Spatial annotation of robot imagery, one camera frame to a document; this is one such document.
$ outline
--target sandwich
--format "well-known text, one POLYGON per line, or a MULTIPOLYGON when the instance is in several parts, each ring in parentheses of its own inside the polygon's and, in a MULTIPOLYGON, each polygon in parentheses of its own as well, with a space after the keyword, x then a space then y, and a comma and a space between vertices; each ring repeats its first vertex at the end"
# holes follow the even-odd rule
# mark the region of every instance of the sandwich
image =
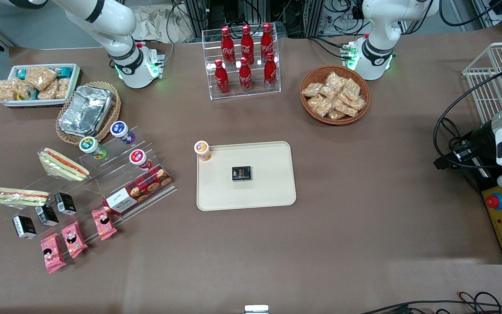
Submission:
POLYGON ((53 177, 63 177, 69 181, 82 181, 90 175, 85 167, 53 149, 44 148, 38 157, 46 172, 53 177))
POLYGON ((43 206, 49 194, 45 191, 0 188, 0 204, 43 206))

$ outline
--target aluminum foil container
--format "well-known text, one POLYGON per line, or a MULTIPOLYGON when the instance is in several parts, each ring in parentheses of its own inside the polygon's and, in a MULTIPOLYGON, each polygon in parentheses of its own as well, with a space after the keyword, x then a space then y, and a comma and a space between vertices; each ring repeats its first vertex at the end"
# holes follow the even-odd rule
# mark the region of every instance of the aluminum foil container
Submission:
POLYGON ((64 133, 86 137, 98 133, 112 106, 114 96, 107 89, 80 85, 59 119, 64 133))

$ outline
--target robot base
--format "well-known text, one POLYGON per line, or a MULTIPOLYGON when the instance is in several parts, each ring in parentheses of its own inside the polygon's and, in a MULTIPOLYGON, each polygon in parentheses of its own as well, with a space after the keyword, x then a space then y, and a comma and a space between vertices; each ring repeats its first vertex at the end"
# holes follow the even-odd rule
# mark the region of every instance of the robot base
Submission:
POLYGON ((163 69, 161 66, 153 62, 162 63, 163 61, 151 60, 149 57, 151 55, 151 49, 146 46, 142 46, 140 49, 143 54, 143 62, 134 70, 133 74, 127 75, 121 73, 117 66, 115 68, 119 74, 119 78, 125 82, 125 85, 131 88, 147 87, 153 80, 160 77, 163 69))
POLYGON ((361 75, 365 80, 375 80, 383 76, 385 70, 388 68, 388 64, 392 58, 388 58, 386 61, 384 59, 380 59, 379 65, 373 65, 371 60, 369 60, 365 55, 361 48, 366 38, 359 38, 355 44, 357 47, 357 60, 355 62, 355 71, 361 75))

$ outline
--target black box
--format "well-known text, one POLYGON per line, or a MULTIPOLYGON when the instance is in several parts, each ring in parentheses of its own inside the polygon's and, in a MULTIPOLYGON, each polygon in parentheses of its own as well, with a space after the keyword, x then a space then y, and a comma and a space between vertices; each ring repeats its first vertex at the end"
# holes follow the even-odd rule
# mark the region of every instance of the black box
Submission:
POLYGON ((55 203, 58 205, 58 211, 66 215, 75 215, 76 208, 71 195, 65 193, 57 193, 55 195, 55 203))
POLYGON ((36 206, 34 209, 36 209, 36 214, 38 214, 38 219, 40 219, 41 224, 50 227, 58 225, 58 216, 50 205, 36 206))
POLYGON ((15 216, 13 218, 13 224, 18 237, 32 240, 32 238, 36 236, 36 229, 34 229, 32 219, 24 216, 15 216))
POLYGON ((231 167, 232 181, 251 181, 251 166, 231 167))

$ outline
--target coca-cola bottle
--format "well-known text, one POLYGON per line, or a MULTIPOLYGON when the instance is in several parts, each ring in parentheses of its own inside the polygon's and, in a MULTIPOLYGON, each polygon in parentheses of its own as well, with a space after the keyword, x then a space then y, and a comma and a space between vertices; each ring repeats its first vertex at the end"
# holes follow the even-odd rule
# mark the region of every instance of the coca-cola bottle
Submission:
POLYGON ((222 42, 220 47, 222 48, 224 62, 227 68, 233 68, 235 67, 234 41, 230 37, 230 29, 227 26, 223 26, 221 32, 222 42))
POLYGON ((263 24, 263 37, 261 37, 261 62, 267 62, 267 54, 272 52, 271 24, 263 24))
POLYGON ((239 86, 242 93, 249 93, 253 89, 253 82, 251 81, 251 69, 247 64, 247 58, 242 56, 241 68, 239 68, 239 86))
POLYGON ((244 24, 241 27, 243 31, 243 36, 241 37, 241 55, 247 58, 249 64, 255 63, 255 56, 253 55, 253 38, 249 34, 251 27, 248 24, 244 24))
POLYGON ((267 62, 265 63, 265 88, 274 89, 275 87, 276 87, 275 54, 269 52, 267 54, 267 62))
POLYGON ((217 59, 214 63, 217 66, 217 69, 214 71, 214 76, 217 79, 218 90, 220 91, 220 95, 226 96, 230 93, 230 84, 227 81, 226 69, 222 67, 222 60, 217 59))

